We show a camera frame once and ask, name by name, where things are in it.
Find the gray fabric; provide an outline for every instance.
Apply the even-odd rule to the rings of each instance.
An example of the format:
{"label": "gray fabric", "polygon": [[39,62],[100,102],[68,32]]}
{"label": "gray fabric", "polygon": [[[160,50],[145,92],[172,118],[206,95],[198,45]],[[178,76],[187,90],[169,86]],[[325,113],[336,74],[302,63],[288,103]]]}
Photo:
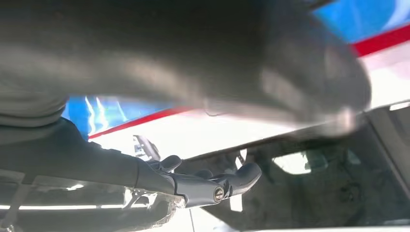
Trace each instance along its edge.
{"label": "gray fabric", "polygon": [[68,96],[33,92],[27,88],[10,79],[0,79],[0,125],[40,127],[61,117]]}

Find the blue panel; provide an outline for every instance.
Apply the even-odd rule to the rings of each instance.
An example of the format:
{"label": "blue panel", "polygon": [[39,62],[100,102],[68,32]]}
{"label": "blue panel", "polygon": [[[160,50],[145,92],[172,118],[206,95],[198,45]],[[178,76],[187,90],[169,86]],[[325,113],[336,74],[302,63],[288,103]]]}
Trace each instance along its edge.
{"label": "blue panel", "polygon": [[87,139],[88,134],[105,131],[169,108],[172,108],[169,103],[120,101],[93,96],[70,97],[63,117],[71,120]]}
{"label": "blue panel", "polygon": [[337,0],[315,15],[353,43],[409,23],[410,0]]}

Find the windshield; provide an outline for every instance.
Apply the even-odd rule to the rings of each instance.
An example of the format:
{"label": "windshield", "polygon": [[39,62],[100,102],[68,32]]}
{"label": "windshield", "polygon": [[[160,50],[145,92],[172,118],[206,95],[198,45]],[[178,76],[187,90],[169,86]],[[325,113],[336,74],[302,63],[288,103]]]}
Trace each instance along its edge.
{"label": "windshield", "polygon": [[193,158],[177,171],[218,174],[258,163],[263,176],[250,192],[204,207],[238,231],[408,226],[409,113],[384,107],[345,137],[312,137],[315,128],[304,129]]}

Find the screw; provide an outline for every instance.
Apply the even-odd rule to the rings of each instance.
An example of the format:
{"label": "screw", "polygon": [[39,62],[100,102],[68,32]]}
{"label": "screw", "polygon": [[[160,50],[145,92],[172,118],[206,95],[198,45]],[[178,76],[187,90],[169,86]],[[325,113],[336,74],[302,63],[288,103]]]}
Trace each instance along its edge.
{"label": "screw", "polygon": [[223,189],[221,187],[217,187],[214,191],[214,200],[216,202],[220,202],[223,199]]}

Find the red stripe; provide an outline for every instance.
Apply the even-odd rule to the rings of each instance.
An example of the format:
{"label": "red stripe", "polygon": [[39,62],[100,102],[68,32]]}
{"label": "red stripe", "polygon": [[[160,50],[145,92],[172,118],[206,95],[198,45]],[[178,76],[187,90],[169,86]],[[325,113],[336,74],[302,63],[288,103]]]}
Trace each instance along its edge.
{"label": "red stripe", "polygon": [[[410,40],[410,24],[402,28],[398,28],[398,29],[386,32],[384,34],[377,35],[375,37],[352,44],[352,46],[357,51],[358,55],[362,57],[362,56],[386,49],[388,47],[404,43],[407,40]],[[142,117],[134,121],[130,121],[125,124],[110,128],[106,131],[90,135],[89,138],[93,139],[93,138],[99,137],[104,134],[109,134],[115,131],[120,131],[122,129],[137,126],[137,125],[150,122],[150,121],[162,118],[162,117],[176,115],[176,114],[188,111],[188,110],[189,109],[176,108],[176,109],[168,109],[168,110],[160,111],[160,112],[148,115],[146,117]]]}
{"label": "red stripe", "polygon": [[110,128],[108,130],[105,130],[105,131],[90,135],[90,136],[88,136],[88,138],[89,139],[94,139],[94,138],[97,138],[101,135],[109,134],[109,133],[112,133],[112,132],[120,131],[122,129],[137,126],[137,125],[140,125],[140,124],[143,124],[143,123],[146,123],[146,122],[154,121],[154,120],[160,119],[162,117],[176,115],[176,114],[188,111],[188,110],[189,109],[184,109],[184,108],[174,108],[174,109],[167,109],[167,110],[159,111],[159,112],[153,113],[151,115],[148,115],[148,116],[145,116],[145,117],[142,117],[142,118],[139,118],[139,119],[136,119],[136,120],[121,124],[119,126]]}
{"label": "red stripe", "polygon": [[353,44],[360,57],[410,40],[410,24]]}

